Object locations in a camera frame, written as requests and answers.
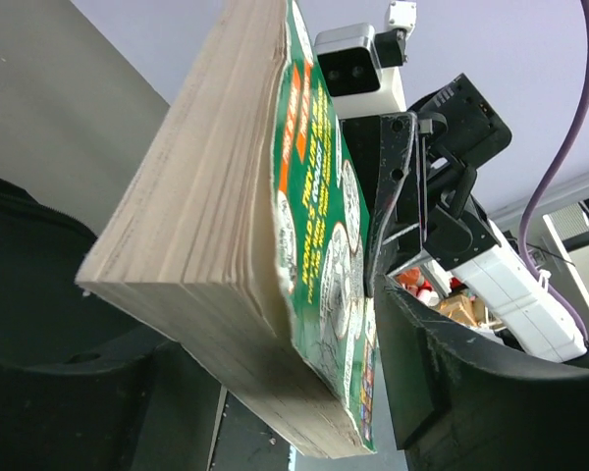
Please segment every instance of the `zipper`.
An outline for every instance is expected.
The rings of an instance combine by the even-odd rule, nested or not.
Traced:
[[[52,224],[68,228],[81,236],[87,237],[89,240],[96,240],[96,235],[82,221],[36,201],[0,192],[0,206],[6,206],[10,210],[19,212],[24,216],[32,216],[37,220],[44,219]]]

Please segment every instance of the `book cover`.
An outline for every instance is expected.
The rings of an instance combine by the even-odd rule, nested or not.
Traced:
[[[273,142],[282,292],[294,347],[374,451],[375,315],[363,284],[369,216],[299,7],[283,1],[288,59]]]

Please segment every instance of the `orange stripe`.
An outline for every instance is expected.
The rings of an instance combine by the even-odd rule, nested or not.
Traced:
[[[296,151],[301,163],[305,160],[305,144],[307,143],[307,132],[310,124],[310,74],[312,65],[305,61],[303,73],[303,93],[301,103],[301,119],[298,124],[298,136],[296,137]]]
[[[288,169],[293,153],[293,140],[295,139],[296,115],[298,114],[298,98],[301,91],[301,75],[298,67],[293,68],[293,83],[288,97],[288,112],[286,125],[284,126],[284,138],[282,141],[282,168],[279,175],[279,190],[286,192],[288,188]]]

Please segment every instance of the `book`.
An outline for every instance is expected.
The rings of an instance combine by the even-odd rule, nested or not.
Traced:
[[[231,1],[77,283],[299,452],[374,452],[368,214],[297,3]]]

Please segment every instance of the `ceiling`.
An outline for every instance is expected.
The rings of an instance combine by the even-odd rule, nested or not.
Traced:
[[[73,0],[168,101],[174,99],[223,0]],[[299,0],[310,33],[368,22],[387,0]],[[574,113],[586,58],[579,2],[423,0],[402,69],[408,102],[465,72],[504,118],[513,142],[480,172],[491,211],[532,192]],[[589,118],[556,182],[589,172]]]

